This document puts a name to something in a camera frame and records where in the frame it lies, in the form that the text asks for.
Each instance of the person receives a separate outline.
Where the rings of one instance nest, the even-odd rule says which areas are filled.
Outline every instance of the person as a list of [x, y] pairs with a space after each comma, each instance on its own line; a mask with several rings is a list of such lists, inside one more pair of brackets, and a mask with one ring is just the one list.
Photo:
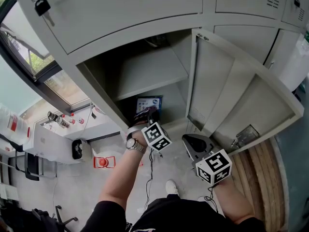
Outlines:
[[[143, 150], [125, 151], [107, 179], [82, 232], [126, 231], [126, 203], [147, 147], [141, 131], [132, 133], [132, 138], [143, 146]], [[214, 187], [225, 217], [214, 211], [207, 202], [180, 199], [177, 187], [171, 180], [166, 183], [166, 191], [167, 197], [149, 204], [131, 232], [265, 231], [263, 222], [254, 217], [250, 203], [228, 178]]]

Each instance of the wristwatch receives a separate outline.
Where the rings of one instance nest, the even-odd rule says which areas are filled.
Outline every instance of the wristwatch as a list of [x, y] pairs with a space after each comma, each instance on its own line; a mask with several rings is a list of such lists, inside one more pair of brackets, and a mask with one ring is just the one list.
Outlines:
[[142, 154], [145, 154], [146, 152], [146, 147], [144, 147], [143, 145], [140, 145], [139, 142], [135, 138], [130, 138], [127, 140], [126, 148], [128, 150], [132, 150], [132, 149], [138, 150]]

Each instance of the black shirt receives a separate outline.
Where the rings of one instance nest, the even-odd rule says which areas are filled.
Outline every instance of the black shirt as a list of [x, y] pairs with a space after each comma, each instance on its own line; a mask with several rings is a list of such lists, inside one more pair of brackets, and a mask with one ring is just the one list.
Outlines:
[[[264, 224], [249, 218], [239, 225], [216, 213], [206, 202], [184, 199], [162, 199], [148, 208], [132, 228], [132, 232], [265, 232]], [[99, 202], [82, 232], [125, 232], [126, 213], [117, 203]]]

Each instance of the open locker door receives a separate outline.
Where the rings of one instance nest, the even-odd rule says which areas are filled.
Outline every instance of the open locker door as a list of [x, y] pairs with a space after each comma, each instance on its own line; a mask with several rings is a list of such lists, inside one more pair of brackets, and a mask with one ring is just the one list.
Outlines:
[[192, 36], [186, 116], [225, 150], [252, 147], [302, 117], [301, 103], [255, 58], [209, 31]]

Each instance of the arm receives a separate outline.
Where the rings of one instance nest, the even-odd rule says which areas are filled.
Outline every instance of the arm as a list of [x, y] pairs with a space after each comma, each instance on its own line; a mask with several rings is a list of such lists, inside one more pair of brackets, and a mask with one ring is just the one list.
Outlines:
[[236, 189], [229, 178], [215, 186], [214, 191], [226, 217], [235, 224], [254, 217], [254, 211], [249, 201]]
[[[132, 134], [141, 145], [147, 143], [141, 131]], [[127, 199], [133, 189], [137, 170], [143, 154], [137, 150], [126, 150], [120, 162], [115, 166], [100, 194], [99, 201], [113, 201], [126, 210]]]

